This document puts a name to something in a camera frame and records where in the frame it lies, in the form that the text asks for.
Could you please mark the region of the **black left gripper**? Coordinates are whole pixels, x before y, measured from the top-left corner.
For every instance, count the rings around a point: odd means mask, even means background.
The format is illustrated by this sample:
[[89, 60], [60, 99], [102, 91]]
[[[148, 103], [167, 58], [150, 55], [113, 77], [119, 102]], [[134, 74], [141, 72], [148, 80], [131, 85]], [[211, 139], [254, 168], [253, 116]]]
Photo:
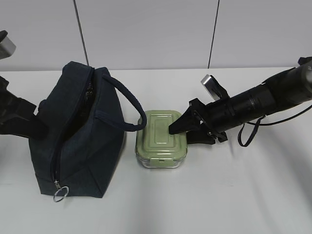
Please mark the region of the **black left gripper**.
[[9, 81], [0, 78], [0, 133], [35, 140], [47, 137], [49, 128], [34, 111], [36, 105], [7, 90]]

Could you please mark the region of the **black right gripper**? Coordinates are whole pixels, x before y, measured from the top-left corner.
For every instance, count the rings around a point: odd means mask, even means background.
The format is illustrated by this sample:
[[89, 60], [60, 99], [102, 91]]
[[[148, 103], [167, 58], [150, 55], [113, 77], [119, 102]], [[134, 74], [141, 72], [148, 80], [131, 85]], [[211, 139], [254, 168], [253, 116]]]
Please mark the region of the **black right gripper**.
[[195, 98], [185, 113], [169, 126], [169, 134], [186, 133], [187, 144], [214, 145], [228, 140], [226, 131], [233, 128], [232, 98], [204, 104]]

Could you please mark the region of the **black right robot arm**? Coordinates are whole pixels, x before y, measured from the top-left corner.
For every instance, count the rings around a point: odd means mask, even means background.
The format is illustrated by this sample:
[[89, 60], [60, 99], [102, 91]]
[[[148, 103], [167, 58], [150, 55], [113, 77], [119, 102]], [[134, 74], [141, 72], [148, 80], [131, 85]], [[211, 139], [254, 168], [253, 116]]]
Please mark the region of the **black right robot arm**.
[[247, 123], [253, 125], [251, 135], [243, 143], [240, 131], [237, 140], [241, 147], [249, 146], [266, 116], [312, 99], [312, 58], [300, 57], [298, 64], [233, 97], [214, 76], [206, 75], [201, 83], [214, 101], [191, 100], [186, 112], [169, 126], [169, 134], [186, 133], [188, 144], [213, 145], [227, 141], [227, 130]]

